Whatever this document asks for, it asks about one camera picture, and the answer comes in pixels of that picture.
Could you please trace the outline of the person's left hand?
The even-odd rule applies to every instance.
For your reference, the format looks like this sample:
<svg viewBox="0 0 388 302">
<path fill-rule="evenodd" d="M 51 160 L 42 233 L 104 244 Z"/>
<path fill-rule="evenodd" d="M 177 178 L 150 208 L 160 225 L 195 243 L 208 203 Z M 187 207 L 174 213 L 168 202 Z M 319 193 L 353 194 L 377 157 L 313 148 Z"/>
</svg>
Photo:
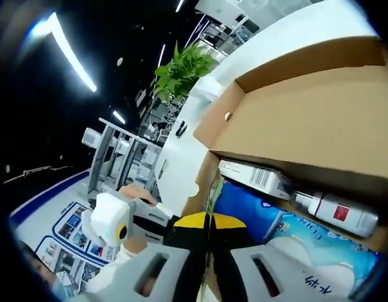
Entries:
<svg viewBox="0 0 388 302">
<path fill-rule="evenodd" d="M 134 184 L 128 184 L 126 186 L 121 186 L 118 189 L 118 192 L 123 194 L 129 199 L 140 198 L 146 200 L 152 206 L 156 206 L 158 202 L 152 197 L 149 191 L 142 187 L 138 187 Z"/>
</svg>

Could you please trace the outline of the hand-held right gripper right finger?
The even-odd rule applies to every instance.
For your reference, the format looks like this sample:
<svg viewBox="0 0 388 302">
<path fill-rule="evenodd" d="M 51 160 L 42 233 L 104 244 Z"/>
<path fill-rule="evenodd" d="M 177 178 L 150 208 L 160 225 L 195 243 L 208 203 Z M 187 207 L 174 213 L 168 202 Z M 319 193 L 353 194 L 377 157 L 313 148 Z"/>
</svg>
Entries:
<svg viewBox="0 0 388 302">
<path fill-rule="evenodd" d="M 256 245 L 247 226 L 215 213 L 211 252 L 222 301 L 310 301 L 302 266 L 266 245 Z"/>
</svg>

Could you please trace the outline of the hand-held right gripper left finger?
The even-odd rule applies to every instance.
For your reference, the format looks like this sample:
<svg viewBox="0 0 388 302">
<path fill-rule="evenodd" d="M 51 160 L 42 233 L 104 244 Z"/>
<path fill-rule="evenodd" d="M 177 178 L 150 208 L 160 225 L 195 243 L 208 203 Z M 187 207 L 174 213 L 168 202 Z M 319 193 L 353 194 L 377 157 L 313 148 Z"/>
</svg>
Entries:
<svg viewBox="0 0 388 302">
<path fill-rule="evenodd" d="M 162 245 L 151 243 L 120 266 L 109 301 L 195 301 L 205 273 L 210 215 L 177 220 Z"/>
</svg>

